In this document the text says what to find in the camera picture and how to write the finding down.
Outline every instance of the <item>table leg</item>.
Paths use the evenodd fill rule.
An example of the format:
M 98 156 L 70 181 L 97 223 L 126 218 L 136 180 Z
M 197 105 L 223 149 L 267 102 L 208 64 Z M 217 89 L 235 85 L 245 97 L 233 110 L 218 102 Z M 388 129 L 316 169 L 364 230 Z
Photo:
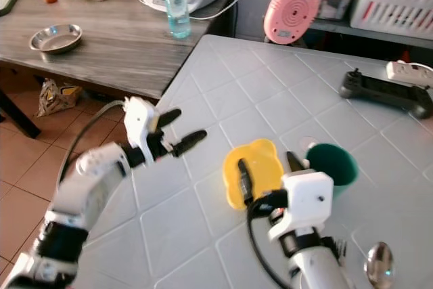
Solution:
M 8 98 L 6 94 L 0 89 L 0 108 L 2 111 L 11 118 L 12 122 L 30 138 L 35 138 L 41 130 Z

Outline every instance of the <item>gray wooden tabletop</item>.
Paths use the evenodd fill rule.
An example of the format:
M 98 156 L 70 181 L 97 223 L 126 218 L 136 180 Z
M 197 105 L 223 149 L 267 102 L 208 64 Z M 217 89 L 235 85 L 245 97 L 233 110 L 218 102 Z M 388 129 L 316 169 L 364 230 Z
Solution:
M 194 13 L 215 14 L 228 0 Z M 38 30 L 71 23 L 83 29 L 70 53 L 41 55 L 29 48 Z M 18 0 L 0 18 L 0 64 L 8 62 L 159 99 L 212 21 L 191 21 L 191 35 L 173 39 L 164 12 L 139 0 Z

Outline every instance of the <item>plastic bag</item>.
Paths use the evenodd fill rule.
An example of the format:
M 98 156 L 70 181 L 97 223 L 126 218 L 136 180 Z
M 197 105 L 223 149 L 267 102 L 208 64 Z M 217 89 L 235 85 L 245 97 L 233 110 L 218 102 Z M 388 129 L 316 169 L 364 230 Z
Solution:
M 39 95 L 39 110 L 35 116 L 46 116 L 67 108 L 73 108 L 81 91 L 81 87 L 58 87 L 53 79 L 45 79 Z

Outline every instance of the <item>black controller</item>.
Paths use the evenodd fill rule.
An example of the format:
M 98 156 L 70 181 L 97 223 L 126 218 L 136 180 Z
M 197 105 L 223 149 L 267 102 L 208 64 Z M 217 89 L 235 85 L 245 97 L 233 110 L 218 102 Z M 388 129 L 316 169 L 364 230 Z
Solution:
M 416 118 L 428 118 L 433 113 L 433 102 L 425 89 L 366 77 L 358 71 L 358 68 L 346 73 L 340 87 L 340 96 L 364 97 L 398 106 L 410 111 Z

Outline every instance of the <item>white cable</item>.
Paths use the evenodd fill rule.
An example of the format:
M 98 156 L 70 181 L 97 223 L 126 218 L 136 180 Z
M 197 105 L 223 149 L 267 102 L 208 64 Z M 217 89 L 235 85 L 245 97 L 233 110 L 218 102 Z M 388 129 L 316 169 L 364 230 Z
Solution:
M 191 18 L 192 20 L 211 20 L 211 19 L 213 19 L 213 18 L 215 18 L 215 17 L 220 16 L 223 12 L 227 11 L 228 9 L 230 9 L 231 6 L 233 6 L 233 5 L 234 5 L 235 3 L 237 3 L 238 1 L 239 1 L 239 0 L 233 0 L 233 2 L 232 2 L 230 5 L 228 5 L 226 8 L 224 8 L 224 9 L 221 10 L 220 12 L 216 13 L 215 15 L 212 15 L 212 16 L 209 16 L 209 17 L 201 17 L 201 18 L 190 16 L 189 18 Z
M 408 65 L 411 65 L 411 66 L 418 66 L 418 67 L 425 68 L 425 69 L 428 69 L 428 70 L 430 70 L 430 71 L 433 71 L 433 68 L 432 68 L 432 67 L 429 67 L 429 66 L 427 66 L 427 65 L 425 65 L 425 64 L 419 64 L 419 63 L 417 63 L 417 62 L 404 62 L 404 61 L 402 61 L 402 60 L 397 60 L 397 62 L 398 62 L 399 64 L 408 64 Z

